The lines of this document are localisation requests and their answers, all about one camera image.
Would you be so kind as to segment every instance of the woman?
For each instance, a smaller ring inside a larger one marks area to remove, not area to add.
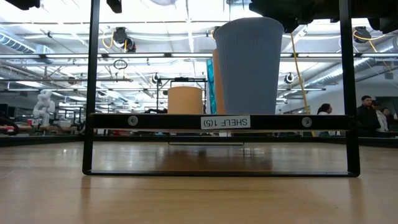
[[[389,108],[383,108],[381,110],[381,112],[386,116],[387,124],[388,124],[389,128],[391,127],[391,125],[397,124],[397,121],[396,121],[394,115],[391,114],[391,111],[389,110]]]
[[[328,103],[324,103],[319,107],[317,115],[329,115],[333,111],[333,108]],[[339,132],[336,131],[321,131],[319,132],[318,136],[335,136],[340,135]]]
[[[333,111],[333,108],[328,103],[322,104],[318,109],[317,115],[329,115]]]

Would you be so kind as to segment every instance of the tan cylinder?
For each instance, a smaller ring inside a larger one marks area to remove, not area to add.
[[[202,90],[190,86],[169,89],[169,114],[203,114]]]
[[[217,114],[225,114],[224,110],[224,95],[223,95],[223,83],[221,82],[220,66],[218,64],[218,50],[213,52],[213,74],[214,74],[214,86],[216,91],[216,107]]]

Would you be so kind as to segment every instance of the person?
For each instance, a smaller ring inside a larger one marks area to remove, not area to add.
[[[376,129],[381,126],[376,110],[372,108],[372,98],[370,96],[362,96],[361,100],[362,105],[356,109],[358,136],[375,137]]]
[[[386,116],[389,129],[390,129],[391,125],[398,124],[396,117],[394,117],[394,115],[391,114],[391,111],[389,108],[383,108],[381,110],[381,112]]]
[[[317,115],[329,115],[333,111],[333,108],[328,103],[324,103],[319,107]],[[340,135],[339,132],[336,131],[320,131],[318,136],[325,137],[325,136],[336,136]]]
[[[317,115],[329,115],[333,111],[333,108],[328,103],[324,103],[319,107]]]
[[[372,108],[376,111],[377,120],[379,121],[380,128],[376,129],[375,137],[388,138],[388,124],[386,116],[380,111],[380,103],[376,100],[372,101]]]

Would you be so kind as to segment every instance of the shelf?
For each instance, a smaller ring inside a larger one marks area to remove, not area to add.
[[[178,114],[91,114],[94,129],[151,131],[209,130],[339,130],[350,129],[349,116],[317,115],[178,115]]]

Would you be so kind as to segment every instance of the man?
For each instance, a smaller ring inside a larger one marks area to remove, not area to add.
[[[372,108],[372,98],[362,96],[362,105],[356,109],[358,136],[376,137],[376,129],[379,129],[380,123],[377,118],[376,110]]]
[[[377,120],[379,121],[380,128],[376,129],[376,136],[378,138],[388,138],[388,124],[386,116],[380,111],[381,104],[376,100],[372,101],[372,108],[376,110]]]

